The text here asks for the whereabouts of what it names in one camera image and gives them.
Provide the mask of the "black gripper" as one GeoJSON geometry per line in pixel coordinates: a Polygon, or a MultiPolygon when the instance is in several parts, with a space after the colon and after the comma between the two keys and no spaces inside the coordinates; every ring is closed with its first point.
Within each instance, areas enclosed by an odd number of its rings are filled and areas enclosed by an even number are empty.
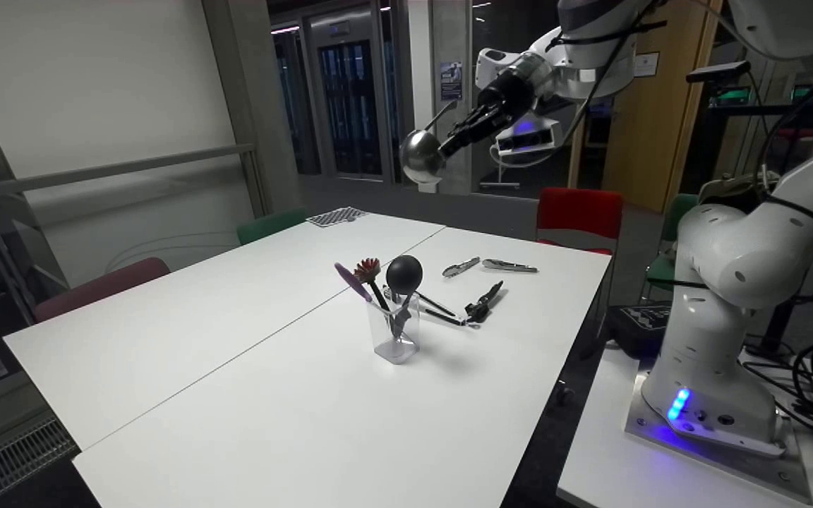
{"type": "Polygon", "coordinates": [[[476,142],[480,125],[508,128],[532,105],[532,86],[513,74],[498,74],[476,97],[470,121],[459,121],[443,142],[443,152],[457,152],[476,142]]]}

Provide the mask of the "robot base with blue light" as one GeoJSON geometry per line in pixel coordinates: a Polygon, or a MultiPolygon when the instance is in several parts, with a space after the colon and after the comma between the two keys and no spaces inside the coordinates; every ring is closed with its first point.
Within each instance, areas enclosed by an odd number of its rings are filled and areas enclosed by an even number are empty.
{"type": "Polygon", "coordinates": [[[719,468],[736,481],[747,481],[788,499],[813,502],[800,446],[793,420],[775,416],[767,443],[733,436],[727,416],[690,410],[693,392],[680,389],[672,405],[656,412],[642,399],[645,374],[631,379],[631,399],[627,412],[627,436],[662,446],[680,458],[719,468]]]}

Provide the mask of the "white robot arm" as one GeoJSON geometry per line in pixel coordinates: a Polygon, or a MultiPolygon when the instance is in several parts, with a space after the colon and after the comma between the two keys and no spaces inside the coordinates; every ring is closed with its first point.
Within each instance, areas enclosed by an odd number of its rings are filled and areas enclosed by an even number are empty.
{"type": "MultiPolygon", "coordinates": [[[[480,100],[433,160],[481,142],[544,97],[583,103],[631,81],[631,45],[656,0],[559,0],[559,26],[515,55],[476,66],[480,100]]],[[[775,59],[813,55],[813,0],[727,0],[733,31],[775,59]]],[[[813,158],[747,211],[699,203],[682,214],[673,297],[640,399],[673,433],[733,446],[775,446],[772,395],[736,365],[745,317],[796,293],[813,263],[813,158]]]]}

